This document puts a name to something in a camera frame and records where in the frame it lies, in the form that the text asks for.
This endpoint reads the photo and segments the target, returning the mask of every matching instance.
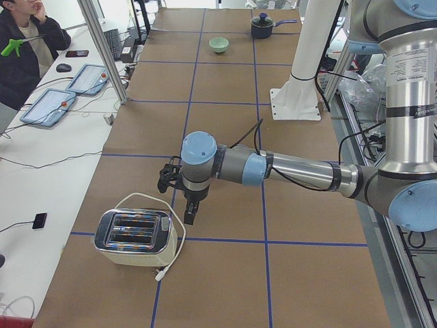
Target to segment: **dark sweater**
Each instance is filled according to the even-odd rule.
[[[56,50],[65,50],[70,46],[71,37],[61,29],[57,21],[48,17],[41,25],[35,17],[31,16],[31,20],[39,34],[45,34],[44,41],[53,59],[58,56]],[[0,51],[9,44],[9,39],[24,38],[10,11],[3,10],[0,13]],[[0,103],[19,110],[39,82],[38,58],[30,43],[21,45],[20,57],[17,57],[15,51],[7,57],[0,55]]]

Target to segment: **hand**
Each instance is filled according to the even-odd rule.
[[[36,14],[34,14],[34,16],[40,21],[40,24],[44,24],[47,20],[46,8],[44,7],[44,4],[42,3],[41,0],[35,1],[35,6],[37,12]]]

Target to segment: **pot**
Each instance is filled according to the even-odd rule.
[[[297,22],[298,21],[296,19],[285,19],[274,23],[273,20],[268,17],[265,12],[262,12],[261,14],[259,14],[259,16],[253,17],[251,19],[251,33],[252,36],[256,39],[265,39],[272,34],[273,27],[277,27],[281,24]]]

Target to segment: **bowl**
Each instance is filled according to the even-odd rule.
[[[215,53],[224,53],[229,46],[229,41],[225,38],[212,38],[210,40],[210,48]]]

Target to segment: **black mouse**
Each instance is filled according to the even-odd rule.
[[[68,64],[59,64],[58,66],[56,66],[56,71],[59,73],[70,72],[71,66]]]

